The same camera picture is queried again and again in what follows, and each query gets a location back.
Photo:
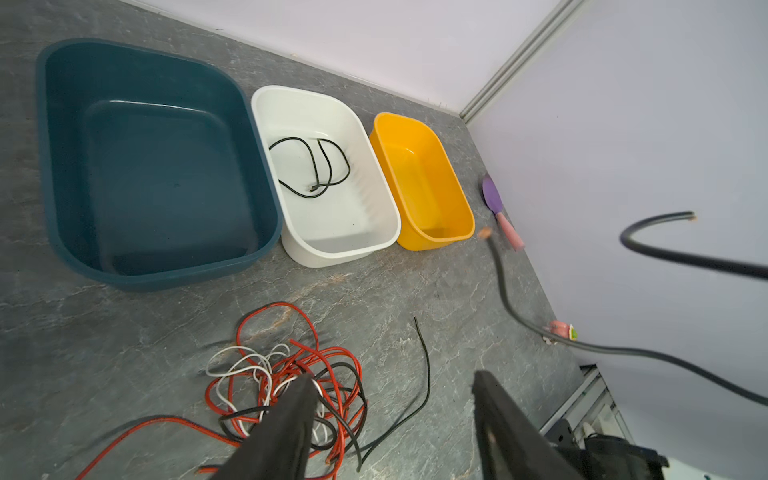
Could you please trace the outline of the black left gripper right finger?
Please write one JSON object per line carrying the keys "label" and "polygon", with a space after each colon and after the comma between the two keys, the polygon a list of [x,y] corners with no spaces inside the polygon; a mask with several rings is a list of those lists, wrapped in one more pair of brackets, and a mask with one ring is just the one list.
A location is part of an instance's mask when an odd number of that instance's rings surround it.
{"label": "black left gripper right finger", "polygon": [[485,479],[580,479],[490,372],[474,374],[474,417]]}

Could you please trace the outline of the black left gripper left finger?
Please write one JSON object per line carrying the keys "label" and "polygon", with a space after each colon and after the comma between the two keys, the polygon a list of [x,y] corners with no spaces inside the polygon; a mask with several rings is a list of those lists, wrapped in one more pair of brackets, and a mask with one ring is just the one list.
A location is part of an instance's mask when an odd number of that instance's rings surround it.
{"label": "black left gripper left finger", "polygon": [[212,479],[303,479],[317,403],[310,377],[298,377]]}

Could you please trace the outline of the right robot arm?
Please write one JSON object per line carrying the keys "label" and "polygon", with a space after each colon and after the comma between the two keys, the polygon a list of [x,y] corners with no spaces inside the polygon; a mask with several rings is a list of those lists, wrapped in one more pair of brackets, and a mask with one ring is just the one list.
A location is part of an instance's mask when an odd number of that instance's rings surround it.
{"label": "right robot arm", "polygon": [[475,373],[477,443],[485,479],[714,479],[634,442],[603,377],[582,384],[541,427],[488,371]]}

